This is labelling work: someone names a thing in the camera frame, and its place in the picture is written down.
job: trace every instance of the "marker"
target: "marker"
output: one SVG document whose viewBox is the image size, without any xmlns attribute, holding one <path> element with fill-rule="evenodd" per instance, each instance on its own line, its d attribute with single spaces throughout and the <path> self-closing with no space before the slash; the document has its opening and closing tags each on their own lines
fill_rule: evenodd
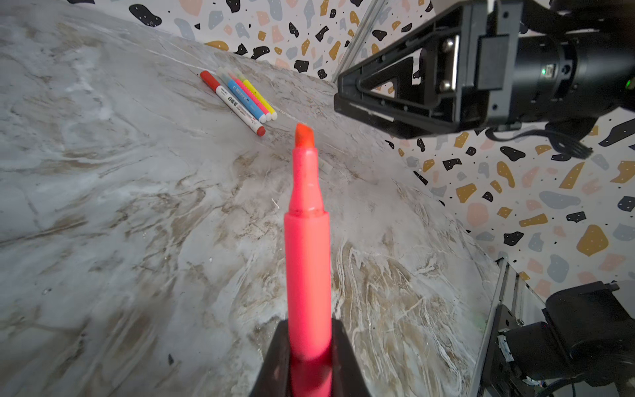
<svg viewBox="0 0 635 397">
<path fill-rule="evenodd" d="M 251 112 L 253 117 L 255 117 L 259 122 L 264 123 L 267 121 L 267 116 L 253 103 L 251 99 L 244 93 L 244 91 L 236 84 L 234 80 L 229 77 L 227 73 L 223 71 L 223 69 L 218 70 L 218 75 L 220 79 L 227 84 L 227 87 L 233 94 L 243 103 L 243 105 Z"/>
<path fill-rule="evenodd" d="M 258 98 L 256 98 L 256 96 L 254 96 L 254 94 L 249 90 L 249 88 L 245 87 L 243 82 L 240 81 L 240 79 L 238 77 L 236 77 L 236 75 L 233 74 L 232 71 L 230 71 L 229 69 L 224 69 L 224 71 L 229 75 L 229 77 L 232 78 L 232 80 L 234 80 L 236 82 L 236 84 L 238 84 L 238 86 L 244 91 L 244 93 L 247 94 L 249 99 L 251 99 L 253 101 L 253 103 L 256 104 L 256 106 L 258 106 L 258 109 L 260 109 L 265 114 L 265 116 L 267 116 L 267 121 L 271 120 L 271 118 L 272 118 L 271 112 L 269 112 L 267 110 L 265 105 L 260 103 Z"/>
<path fill-rule="evenodd" d="M 284 215 L 286 293 L 294 396 L 329 396 L 331 369 L 330 218 L 318 180 L 313 130 L 295 129 L 293 190 Z"/>
<path fill-rule="evenodd" d="M 240 80 L 243 81 L 243 84 L 245 87 L 247 87 L 247 89 L 249 89 L 251 91 L 252 94 L 254 94 L 254 96 L 256 98 L 258 98 L 258 100 L 260 101 L 260 103 L 262 103 L 263 105 L 265 105 L 265 107 L 267 108 L 267 110 L 269 112 L 271 112 L 271 119 L 275 120 L 277 119 L 277 113 L 276 110 L 267 102 L 267 100 L 258 92 L 258 90 L 256 90 L 256 88 L 253 86 L 253 84 L 251 84 L 249 82 L 249 80 L 247 80 L 247 77 L 244 76 L 244 74 L 240 73 L 240 71 L 236 71 L 236 75 L 238 76 L 238 78 Z"/>
<path fill-rule="evenodd" d="M 201 72 L 201 79 L 218 95 L 223 102 L 229 106 L 230 109 L 234 111 L 244 121 L 245 124 L 249 126 L 259 137 L 265 135 L 265 128 L 253 118 L 251 113 L 247 111 L 238 101 L 231 95 L 225 87 L 220 85 L 220 83 L 211 75 L 208 71 Z"/>
</svg>

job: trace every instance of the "highlighter tip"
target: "highlighter tip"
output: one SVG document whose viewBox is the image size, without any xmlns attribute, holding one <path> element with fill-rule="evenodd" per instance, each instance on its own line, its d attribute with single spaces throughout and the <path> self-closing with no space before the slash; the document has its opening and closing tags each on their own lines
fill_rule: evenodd
<svg viewBox="0 0 635 397">
<path fill-rule="evenodd" d="M 309 126 L 298 123 L 295 127 L 295 147 L 315 147 L 313 130 Z"/>
</svg>

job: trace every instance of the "wall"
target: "wall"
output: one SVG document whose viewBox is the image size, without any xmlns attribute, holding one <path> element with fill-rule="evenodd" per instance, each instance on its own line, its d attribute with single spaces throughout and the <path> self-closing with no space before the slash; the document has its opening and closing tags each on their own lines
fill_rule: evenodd
<svg viewBox="0 0 635 397">
<path fill-rule="evenodd" d="M 386 2 L 356 62 L 402 37 L 402 27 L 434 17 L 428 1 L 419 3 Z M 390 83 L 379 90 L 394 96 Z M 594 150 L 586 160 L 563 158 L 546 138 L 495 143 L 475 131 L 408 141 L 386 136 L 385 144 L 492 258 L 508 258 L 546 299 L 596 280 L 635 279 L 634 134 L 633 113 L 617 110 L 583 139 Z"/>
<path fill-rule="evenodd" d="M 370 0 L 68 0 L 222 50 L 330 76 Z"/>
</svg>

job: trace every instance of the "pink highlighter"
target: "pink highlighter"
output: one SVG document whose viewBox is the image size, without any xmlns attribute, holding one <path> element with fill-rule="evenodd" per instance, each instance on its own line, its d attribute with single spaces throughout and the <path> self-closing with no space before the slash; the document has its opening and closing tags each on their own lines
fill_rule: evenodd
<svg viewBox="0 0 635 397">
<path fill-rule="evenodd" d="M 319 188 L 313 130 L 295 129 L 293 190 L 284 215 L 291 388 L 298 397 L 331 394 L 330 218 Z"/>
<path fill-rule="evenodd" d="M 232 80 L 234 80 L 236 82 L 236 84 L 238 84 L 238 86 L 244 91 L 245 94 L 247 94 L 249 99 L 251 99 L 253 101 L 253 103 L 256 104 L 256 106 L 258 106 L 258 108 L 265 114 L 265 116 L 267 116 L 267 121 L 270 121 L 272 119 L 272 114 L 265 107 L 265 105 L 263 105 L 262 102 L 259 101 L 259 99 L 256 98 L 256 96 L 254 94 L 252 94 L 252 92 L 251 92 L 251 90 L 249 88 L 244 86 L 244 83 L 238 77 L 236 77 L 236 75 L 232 71 L 230 71 L 229 69 L 225 69 L 225 68 L 223 68 L 223 70 L 224 70 L 225 73 L 227 73 L 229 75 L 229 77 L 231 77 Z"/>
</svg>

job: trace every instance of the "marble table surface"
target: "marble table surface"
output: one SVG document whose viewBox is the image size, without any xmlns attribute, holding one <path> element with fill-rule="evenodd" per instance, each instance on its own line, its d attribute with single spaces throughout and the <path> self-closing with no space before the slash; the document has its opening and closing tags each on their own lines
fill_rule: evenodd
<svg viewBox="0 0 635 397">
<path fill-rule="evenodd" d="M 0 4 L 0 396 L 244 396 L 286 317 L 297 122 L 375 396 L 466 395 L 498 267 L 335 87 L 62 1 Z M 256 136 L 198 73 L 239 67 Z"/>
</svg>

